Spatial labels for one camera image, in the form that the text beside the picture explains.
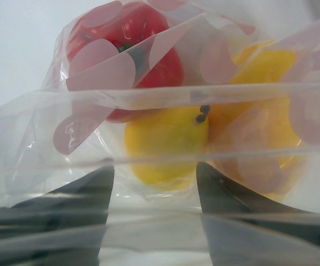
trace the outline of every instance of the toy fruit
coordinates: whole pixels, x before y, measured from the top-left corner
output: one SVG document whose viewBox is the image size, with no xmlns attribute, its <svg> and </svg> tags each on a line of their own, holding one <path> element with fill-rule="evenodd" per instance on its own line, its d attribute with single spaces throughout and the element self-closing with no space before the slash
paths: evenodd
<svg viewBox="0 0 320 266">
<path fill-rule="evenodd" d="M 143 2 L 124 4 L 119 14 L 110 21 L 94 27 L 85 27 L 85 21 L 94 20 L 95 17 L 103 15 L 102 9 L 95 8 L 76 22 L 66 45 L 70 62 L 83 47 L 95 40 L 106 39 L 122 53 L 147 38 L 169 29 L 165 16 Z M 134 59 L 137 71 L 147 69 L 148 55 L 140 48 L 130 51 L 132 52 L 128 53 Z M 181 60 L 176 50 L 172 48 L 140 81 L 137 88 L 181 86 L 183 79 L 184 70 Z M 139 113 L 139 111 L 115 110 L 107 120 L 126 122 Z"/>
<path fill-rule="evenodd" d="M 130 158 L 171 158 L 199 155 L 208 143 L 208 106 L 162 109 L 130 121 L 125 146 Z M 197 162 L 134 163 L 135 175 L 160 190 L 181 190 L 194 181 L 188 177 Z"/>
<path fill-rule="evenodd" d="M 258 51 L 256 55 L 252 55 L 255 49 L 260 45 L 249 47 L 238 55 L 234 56 L 234 61 L 243 68 L 232 79 L 230 84 L 249 84 L 249 83 L 276 83 L 286 71 L 295 63 L 296 57 L 294 52 L 288 50 L 268 50 Z M 290 100 L 287 97 L 264 100 L 251 101 L 245 103 L 219 104 L 211 107 L 209 113 L 209 141 L 211 152 L 233 152 L 237 147 L 233 144 L 232 131 L 229 126 L 235 124 L 239 137 L 242 142 L 248 136 L 248 124 L 250 133 L 258 136 L 265 143 L 266 149 L 284 149 L 297 147 L 301 140 L 292 130 L 289 121 L 288 107 Z M 264 119 L 250 117 L 249 109 L 258 111 Z M 296 156 L 279 156 L 276 158 L 281 170 L 292 168 L 300 159 Z M 252 165 L 259 165 L 257 160 L 260 158 L 252 158 Z M 235 158 L 216 160 L 215 165 L 223 171 L 228 177 L 244 183 L 249 188 L 258 193 L 272 193 L 286 190 L 288 180 L 274 182 L 270 180 L 273 176 L 273 169 L 263 169 L 265 167 L 256 167 L 250 169 L 257 173 L 257 180 L 245 180 L 242 177 L 238 161 Z"/>
</svg>

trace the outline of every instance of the plastic bag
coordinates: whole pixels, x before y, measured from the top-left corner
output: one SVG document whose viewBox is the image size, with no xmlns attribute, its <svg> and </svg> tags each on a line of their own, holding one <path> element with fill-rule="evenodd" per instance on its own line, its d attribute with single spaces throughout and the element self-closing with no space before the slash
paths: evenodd
<svg viewBox="0 0 320 266">
<path fill-rule="evenodd" d="M 263 24 L 190 1 L 75 19 L 42 88 L 0 108 L 0 205 L 104 165 L 150 200 L 194 194 L 199 161 L 275 200 L 303 187 L 320 152 L 320 21 L 282 39 Z"/>
</svg>

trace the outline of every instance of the red vegetable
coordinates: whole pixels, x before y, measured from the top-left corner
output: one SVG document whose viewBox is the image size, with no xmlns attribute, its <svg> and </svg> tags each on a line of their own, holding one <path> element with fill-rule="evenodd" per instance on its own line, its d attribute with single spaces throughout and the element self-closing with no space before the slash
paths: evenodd
<svg viewBox="0 0 320 266">
<path fill-rule="evenodd" d="M 69 61 L 72 61 L 84 46 L 97 39 L 106 39 L 119 52 L 124 52 L 143 40 L 169 29 L 166 18 L 143 2 L 132 2 L 123 5 L 116 18 L 103 25 L 92 28 L 83 27 L 82 22 L 84 19 L 90 18 L 89 16 L 97 16 L 96 10 L 94 9 L 81 17 L 72 29 L 66 46 Z M 130 55 L 135 60 L 137 71 L 139 71 L 147 65 L 148 58 L 141 50 L 132 49 L 132 51 L 133 53 L 130 53 Z M 172 48 L 141 80 L 136 88 L 181 86 L 183 78 L 181 60 L 176 50 Z M 107 120 L 126 122 L 141 112 L 116 109 Z"/>
</svg>

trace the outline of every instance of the red bell pepper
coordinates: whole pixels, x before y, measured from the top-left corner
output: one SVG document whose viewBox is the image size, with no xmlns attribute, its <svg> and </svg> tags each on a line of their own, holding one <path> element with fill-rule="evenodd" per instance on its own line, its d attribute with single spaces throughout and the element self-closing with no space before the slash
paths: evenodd
<svg viewBox="0 0 320 266">
<path fill-rule="evenodd" d="M 72 61 L 80 49 L 94 40 L 106 39 L 122 53 L 143 40 L 169 29 L 165 16 L 143 2 L 123 5 L 117 17 L 103 25 L 92 28 L 82 26 L 83 19 L 96 15 L 95 12 L 85 14 L 72 29 L 66 46 L 69 61 Z M 142 51 L 137 52 L 134 49 L 132 51 L 133 54 L 130 53 L 130 55 L 135 60 L 137 70 L 146 66 L 147 56 L 142 54 Z M 184 71 L 181 60 L 176 50 L 172 48 L 136 88 L 181 86 L 183 79 Z M 107 120 L 126 122 L 141 112 L 116 109 Z"/>
</svg>

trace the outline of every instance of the lemon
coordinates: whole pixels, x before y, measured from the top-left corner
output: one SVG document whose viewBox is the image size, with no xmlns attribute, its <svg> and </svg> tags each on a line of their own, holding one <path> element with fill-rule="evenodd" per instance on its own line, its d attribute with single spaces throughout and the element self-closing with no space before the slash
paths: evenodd
<svg viewBox="0 0 320 266">
<path fill-rule="evenodd" d="M 156 159 L 202 154 L 208 144 L 207 114 L 201 112 L 200 106 L 191 106 L 162 109 L 130 121 L 125 129 L 129 157 Z M 134 163 L 132 170 L 144 184 L 173 191 L 194 182 L 195 177 L 189 175 L 196 166 L 197 162 Z"/>
<path fill-rule="evenodd" d="M 257 49 L 270 43 L 271 42 L 265 42 L 253 45 L 233 57 L 233 61 L 237 65 L 241 65 L 242 68 L 230 81 L 230 84 L 276 83 L 283 77 L 286 71 L 288 71 L 296 62 L 296 56 L 293 51 L 289 50 L 262 49 L 257 51 Z M 257 134 L 265 136 L 266 146 L 268 148 L 284 149 L 297 147 L 301 143 L 301 140 L 295 134 L 290 125 L 288 113 L 289 104 L 289 98 L 284 97 L 274 100 L 219 104 L 212 106 L 209 113 L 209 146 L 211 152 L 217 153 L 235 150 L 228 127 L 234 121 L 238 121 L 238 118 L 242 119 L 242 116 L 245 116 L 245 112 L 253 107 L 259 110 L 265 117 L 264 121 L 258 120 L 256 122 L 257 124 L 254 126 L 255 130 L 257 130 Z M 245 132 L 240 133 L 239 136 L 240 135 L 244 137 Z M 300 161 L 298 157 L 289 155 L 277 156 L 276 158 L 282 170 L 290 168 Z M 214 164 L 228 177 L 245 184 L 238 169 L 237 159 L 231 158 L 216 160 Z M 258 168 L 255 171 L 257 171 L 258 176 L 264 171 L 267 177 L 273 176 L 272 173 L 268 173 L 273 170 L 263 170 Z M 257 187 L 248 187 L 257 192 L 269 194 L 271 192 L 274 193 L 286 190 L 289 184 L 292 183 L 291 180 L 292 179 L 290 178 L 290 180 L 287 180 L 284 183 L 281 182 L 279 187 L 271 190 L 267 189 L 267 187 L 265 188 L 262 184 Z M 262 180 L 262 182 L 267 182 L 267 184 L 269 184 L 269 180 Z"/>
</svg>

